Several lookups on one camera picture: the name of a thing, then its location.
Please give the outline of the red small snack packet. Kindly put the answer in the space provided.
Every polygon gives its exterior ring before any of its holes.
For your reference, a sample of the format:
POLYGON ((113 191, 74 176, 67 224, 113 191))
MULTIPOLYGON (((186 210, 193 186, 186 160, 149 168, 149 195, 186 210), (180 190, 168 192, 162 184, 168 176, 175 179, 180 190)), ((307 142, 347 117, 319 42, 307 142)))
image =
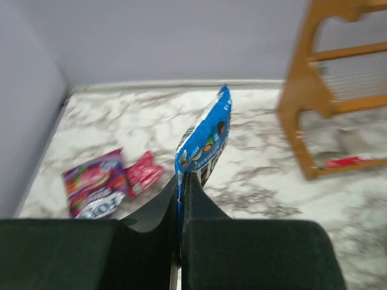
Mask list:
POLYGON ((125 169, 129 184, 129 198, 135 198, 152 187, 164 173, 164 167, 154 163, 153 153, 151 151, 145 152, 135 164, 125 169))

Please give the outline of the blue M&M's packet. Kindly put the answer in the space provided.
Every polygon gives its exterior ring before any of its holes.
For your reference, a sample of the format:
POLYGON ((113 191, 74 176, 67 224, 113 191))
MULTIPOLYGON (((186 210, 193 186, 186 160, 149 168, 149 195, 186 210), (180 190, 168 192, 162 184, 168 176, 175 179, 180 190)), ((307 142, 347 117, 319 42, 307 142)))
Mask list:
POLYGON ((195 173, 201 185, 205 185, 227 145, 231 113, 232 98, 224 85, 182 136, 175 155, 178 217, 182 214, 184 175, 195 173))

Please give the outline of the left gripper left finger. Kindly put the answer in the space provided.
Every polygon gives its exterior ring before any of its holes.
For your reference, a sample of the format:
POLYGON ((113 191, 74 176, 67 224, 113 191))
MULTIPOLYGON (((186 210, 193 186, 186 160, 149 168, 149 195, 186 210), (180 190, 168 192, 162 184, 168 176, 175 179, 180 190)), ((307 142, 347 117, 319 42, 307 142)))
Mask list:
POLYGON ((175 178, 115 219, 1 221, 2 289, 175 289, 175 178))

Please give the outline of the purple Fox's candy bag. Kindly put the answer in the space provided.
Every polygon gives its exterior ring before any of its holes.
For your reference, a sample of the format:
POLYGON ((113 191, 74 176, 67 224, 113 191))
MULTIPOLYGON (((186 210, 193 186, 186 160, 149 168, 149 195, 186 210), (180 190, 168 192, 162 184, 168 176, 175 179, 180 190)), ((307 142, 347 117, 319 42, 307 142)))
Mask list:
POLYGON ((121 149, 84 162, 61 177, 73 219, 108 219, 128 193, 121 149))

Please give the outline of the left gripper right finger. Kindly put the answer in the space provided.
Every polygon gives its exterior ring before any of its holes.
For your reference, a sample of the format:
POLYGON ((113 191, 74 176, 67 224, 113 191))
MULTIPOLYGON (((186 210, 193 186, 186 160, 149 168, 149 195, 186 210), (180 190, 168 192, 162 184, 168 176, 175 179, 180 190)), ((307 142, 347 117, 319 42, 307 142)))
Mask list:
POLYGON ((183 179, 183 289, 345 289, 323 227, 292 219, 233 219, 183 179))

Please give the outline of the red white small box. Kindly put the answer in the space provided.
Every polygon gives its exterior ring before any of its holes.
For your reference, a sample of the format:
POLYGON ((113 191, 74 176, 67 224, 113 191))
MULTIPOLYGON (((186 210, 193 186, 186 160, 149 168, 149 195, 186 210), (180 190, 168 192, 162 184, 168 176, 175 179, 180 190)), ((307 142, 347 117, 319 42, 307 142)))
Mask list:
POLYGON ((343 158, 334 158, 324 161, 323 169, 334 169, 342 167, 362 167, 363 164, 371 161, 369 158, 362 158, 361 156, 349 156, 343 158))

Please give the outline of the wooden two-tier rack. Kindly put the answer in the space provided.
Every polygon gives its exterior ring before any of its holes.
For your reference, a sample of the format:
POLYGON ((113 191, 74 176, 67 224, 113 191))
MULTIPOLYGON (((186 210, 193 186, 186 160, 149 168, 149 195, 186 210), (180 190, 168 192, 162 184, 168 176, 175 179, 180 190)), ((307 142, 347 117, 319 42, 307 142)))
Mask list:
POLYGON ((372 144, 348 117, 386 108, 386 43, 324 50, 328 20, 360 22, 385 13, 385 1, 309 1, 276 112, 305 179, 386 164, 384 146, 372 144), (361 156, 362 167, 323 169, 324 161, 361 156))

